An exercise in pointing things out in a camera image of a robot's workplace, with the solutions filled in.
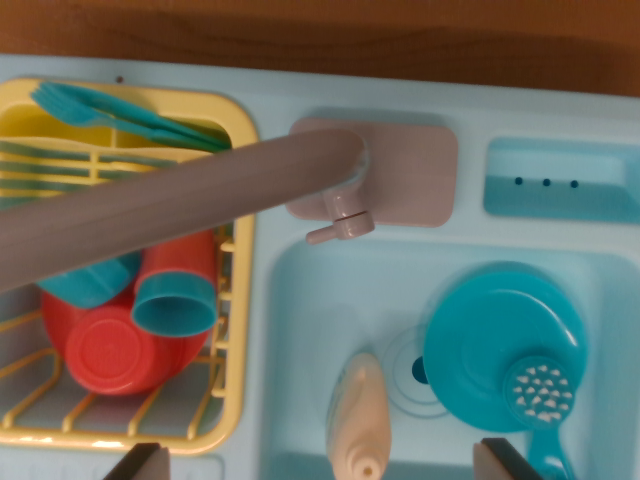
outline red bowl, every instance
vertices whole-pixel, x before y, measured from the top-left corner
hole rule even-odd
[[[132,306],[130,291],[91,310],[43,293],[42,315],[51,343],[86,389],[127,395],[155,388],[180,373],[208,337],[209,332],[185,338],[147,333],[131,320]]]

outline toy sink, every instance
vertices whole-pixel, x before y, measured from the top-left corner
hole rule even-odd
[[[215,450],[175,456],[172,478],[333,478],[325,457],[329,398],[341,368],[365,350],[380,359],[391,399],[393,447],[384,478],[471,479],[473,443],[495,434],[448,414],[414,366],[443,292],[469,271],[501,261],[546,274],[585,323],[587,370],[560,430],[577,477],[640,476],[637,100],[2,57],[0,80],[27,73],[103,83],[122,76],[132,84],[218,93],[248,113],[260,139],[286,135],[307,117],[434,125],[457,138],[453,212],[442,226],[378,225],[361,239],[310,246],[305,235],[321,222],[295,218],[284,206],[256,216],[242,414]],[[19,301],[16,294],[0,307],[8,312]],[[526,453],[526,434],[507,438]],[[108,451],[119,446],[96,447],[5,446],[0,463],[10,478],[99,479],[119,457]]]

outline wooden table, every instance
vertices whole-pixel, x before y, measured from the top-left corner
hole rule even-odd
[[[640,3],[0,0],[0,52],[640,96]]]

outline faucet handle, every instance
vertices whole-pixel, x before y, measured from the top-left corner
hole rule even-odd
[[[365,210],[350,217],[334,220],[333,225],[328,227],[307,233],[307,243],[317,245],[334,238],[350,240],[372,232],[375,228],[371,214]]]
[[[376,226],[362,198],[362,184],[369,168],[369,157],[362,153],[354,177],[322,193],[325,208],[333,222],[307,234],[307,243],[317,245],[337,238],[351,240],[372,232]]]

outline dish drying rack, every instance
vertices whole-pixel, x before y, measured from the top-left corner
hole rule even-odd
[[[37,85],[38,80],[28,79],[0,85],[0,208],[46,199],[206,155],[158,147],[104,127],[68,127],[46,116],[30,99],[29,93]],[[257,140],[247,115],[236,104],[217,95],[128,86],[84,86],[152,108],[173,120],[188,120],[193,125],[222,131],[228,134],[234,146]],[[3,164],[5,167],[11,165],[11,168],[5,169]],[[192,365],[208,367],[208,378],[184,432],[153,434],[142,428],[165,385],[141,399],[122,431],[78,428],[79,420],[101,398],[90,392],[68,406],[58,428],[21,425],[21,416],[45,400],[59,386],[64,374],[61,357],[52,347],[45,346],[0,365],[2,382],[19,376],[43,360],[51,364],[47,378],[4,412],[0,443],[128,450],[136,443],[160,442],[176,454],[198,454],[219,446],[233,432],[242,411],[253,230],[253,216],[215,229],[219,318],[212,329],[206,355],[201,353],[192,362]],[[7,319],[0,323],[0,337],[32,326],[35,330],[40,318],[39,310],[32,309]],[[212,399],[222,404],[217,422],[210,430],[202,432],[203,416]]]

